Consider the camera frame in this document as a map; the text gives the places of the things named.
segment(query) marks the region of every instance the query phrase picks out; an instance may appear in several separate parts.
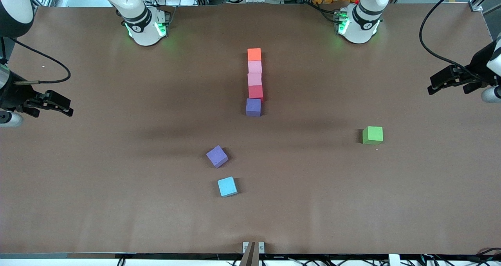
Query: blue cube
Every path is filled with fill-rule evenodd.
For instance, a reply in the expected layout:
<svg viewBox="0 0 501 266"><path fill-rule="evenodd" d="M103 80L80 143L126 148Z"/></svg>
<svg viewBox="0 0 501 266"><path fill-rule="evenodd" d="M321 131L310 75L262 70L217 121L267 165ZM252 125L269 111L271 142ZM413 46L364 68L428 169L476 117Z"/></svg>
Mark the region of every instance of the blue cube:
<svg viewBox="0 0 501 266"><path fill-rule="evenodd" d="M235 179L233 179L233 177L219 180L218 186L220 186L220 193L222 197L238 194L236 191Z"/></svg>
<svg viewBox="0 0 501 266"><path fill-rule="evenodd" d="M259 98L247 98L245 114L254 117L261 116L261 100Z"/></svg>
<svg viewBox="0 0 501 266"><path fill-rule="evenodd" d="M220 146L216 146L210 152L207 152L207 157L209 157L215 168L219 168L223 163L228 161L228 156Z"/></svg>

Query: light pink cube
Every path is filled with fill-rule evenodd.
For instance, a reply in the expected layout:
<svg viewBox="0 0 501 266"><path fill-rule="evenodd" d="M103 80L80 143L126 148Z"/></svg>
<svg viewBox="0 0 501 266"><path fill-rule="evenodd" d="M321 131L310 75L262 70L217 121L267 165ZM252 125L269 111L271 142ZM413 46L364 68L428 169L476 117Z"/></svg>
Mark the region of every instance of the light pink cube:
<svg viewBox="0 0 501 266"><path fill-rule="evenodd" d="M249 73L263 73L261 60L249 61Z"/></svg>
<svg viewBox="0 0 501 266"><path fill-rule="evenodd" d="M260 86L263 85L261 81L261 73L249 73L247 74L247 82L249 86Z"/></svg>

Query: cube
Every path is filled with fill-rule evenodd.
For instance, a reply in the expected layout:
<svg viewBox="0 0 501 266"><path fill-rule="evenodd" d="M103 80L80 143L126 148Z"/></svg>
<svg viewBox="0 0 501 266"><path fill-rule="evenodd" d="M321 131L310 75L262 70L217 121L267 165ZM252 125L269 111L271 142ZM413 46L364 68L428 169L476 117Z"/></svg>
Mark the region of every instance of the cube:
<svg viewBox="0 0 501 266"><path fill-rule="evenodd" d="M383 142L383 127L369 126L362 132L362 143L379 145Z"/></svg>
<svg viewBox="0 0 501 266"><path fill-rule="evenodd" d="M247 116L261 116L261 100L258 98L247 98L247 106L245 107Z"/></svg>
<svg viewBox="0 0 501 266"><path fill-rule="evenodd" d="M247 61L261 60L261 49L247 49Z"/></svg>
<svg viewBox="0 0 501 266"><path fill-rule="evenodd" d="M249 98L258 98L261 102L265 102L263 86L249 86Z"/></svg>
<svg viewBox="0 0 501 266"><path fill-rule="evenodd" d="M260 73L248 73L247 74L247 82L248 82L249 86L263 85L263 81L261 80Z"/></svg>
<svg viewBox="0 0 501 266"><path fill-rule="evenodd" d="M236 191L235 179L233 179L233 177L218 180L218 186L222 197L238 194Z"/></svg>
<svg viewBox="0 0 501 266"><path fill-rule="evenodd" d="M261 66L261 60L249 61L247 62L249 66L249 73L263 73L263 67Z"/></svg>
<svg viewBox="0 0 501 266"><path fill-rule="evenodd" d="M215 168L219 168L228 161L228 156L220 146L216 146L210 152L207 152L207 157L209 157Z"/></svg>

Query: green cube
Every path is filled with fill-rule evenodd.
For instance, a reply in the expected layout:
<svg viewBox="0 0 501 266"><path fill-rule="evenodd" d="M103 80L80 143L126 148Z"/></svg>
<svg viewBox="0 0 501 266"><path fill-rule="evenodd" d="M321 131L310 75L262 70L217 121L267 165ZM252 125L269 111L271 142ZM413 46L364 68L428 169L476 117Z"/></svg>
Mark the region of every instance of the green cube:
<svg viewBox="0 0 501 266"><path fill-rule="evenodd" d="M383 142L383 127L369 126L362 132L362 143L379 145Z"/></svg>

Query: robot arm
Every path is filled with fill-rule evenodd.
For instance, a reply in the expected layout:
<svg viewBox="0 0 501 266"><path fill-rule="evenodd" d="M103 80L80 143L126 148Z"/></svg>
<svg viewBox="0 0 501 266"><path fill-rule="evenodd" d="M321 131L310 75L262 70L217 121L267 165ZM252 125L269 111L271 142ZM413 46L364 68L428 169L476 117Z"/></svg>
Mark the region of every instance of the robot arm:
<svg viewBox="0 0 501 266"><path fill-rule="evenodd" d="M381 14L389 0L360 0L340 11L346 16L338 26L338 33L352 43L366 43L377 32Z"/></svg>
<svg viewBox="0 0 501 266"><path fill-rule="evenodd" d="M31 0L0 0L0 37L19 37L26 34L33 24ZM0 64L0 127L17 127L23 112L38 117L40 109L55 110L71 116L70 100L49 90L36 92L31 83Z"/></svg>
<svg viewBox="0 0 501 266"><path fill-rule="evenodd" d="M125 21L129 36L141 46L151 46L167 35L169 18L142 0L108 0Z"/></svg>
<svg viewBox="0 0 501 266"><path fill-rule="evenodd" d="M496 41L479 50L465 68L474 76L455 65L449 65L431 76L431 86L428 87L428 93L433 95L441 89L463 85L463 91L465 94L469 94L477 89L491 86L482 92L482 100L501 102L499 81L499 76L501 76L501 34Z"/></svg>
<svg viewBox="0 0 501 266"><path fill-rule="evenodd" d="M0 0L0 36L23 36L33 24L31 0Z"/></svg>

